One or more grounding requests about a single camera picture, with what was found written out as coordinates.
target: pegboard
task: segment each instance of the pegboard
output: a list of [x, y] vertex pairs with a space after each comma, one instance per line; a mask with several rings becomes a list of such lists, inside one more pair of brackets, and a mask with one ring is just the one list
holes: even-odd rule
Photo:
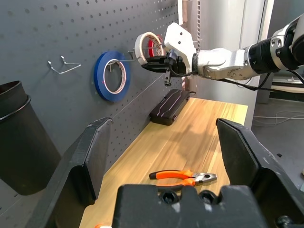
[[[130, 63], [131, 85], [120, 102], [103, 100], [95, 90], [94, 65], [105, 51], [131, 57], [138, 35], [165, 37], [178, 22], [176, 0], [24, 0], [0, 3], [0, 84], [21, 80], [38, 118], [61, 154], [90, 122], [113, 117], [107, 170], [149, 122], [148, 114], [172, 88], [164, 75]], [[81, 67], [66, 70], [60, 56]], [[24, 227], [41, 193], [22, 197], [0, 182], [0, 227]]]

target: floor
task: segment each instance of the floor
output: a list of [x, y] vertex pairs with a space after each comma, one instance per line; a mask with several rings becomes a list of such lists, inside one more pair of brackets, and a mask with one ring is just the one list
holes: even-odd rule
[[[301, 117], [304, 117], [304, 102], [270, 98], [268, 104], [256, 104], [254, 116], [276, 116], [280, 111], [303, 113], [279, 113], [278, 116], [303, 115]], [[304, 176], [301, 174], [304, 169], [304, 119], [288, 120], [277, 125], [275, 123], [276, 119], [254, 117], [252, 132], [277, 158], [291, 181], [300, 189], [304, 183]]]

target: red tape roll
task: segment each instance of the red tape roll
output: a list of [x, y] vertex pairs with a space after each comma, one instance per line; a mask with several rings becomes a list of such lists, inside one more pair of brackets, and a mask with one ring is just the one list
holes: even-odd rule
[[[160, 35], [156, 35], [158, 37], [158, 39], [160, 39], [161, 43], [162, 43], [162, 37]], [[148, 47], [150, 48], [149, 49], [149, 56], [150, 57], [154, 57], [154, 42], [152, 40], [149, 39], [149, 42], [148, 42]]]

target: black case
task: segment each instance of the black case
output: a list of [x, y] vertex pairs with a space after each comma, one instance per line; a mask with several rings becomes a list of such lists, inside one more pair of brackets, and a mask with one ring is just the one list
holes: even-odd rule
[[171, 125], [190, 98], [189, 91], [172, 89], [150, 113], [153, 123]]

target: black cylindrical bin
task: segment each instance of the black cylindrical bin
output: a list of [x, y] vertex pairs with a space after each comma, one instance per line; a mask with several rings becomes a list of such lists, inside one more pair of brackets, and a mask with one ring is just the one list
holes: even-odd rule
[[0, 178], [31, 195], [47, 186], [60, 158], [21, 82], [0, 85]]

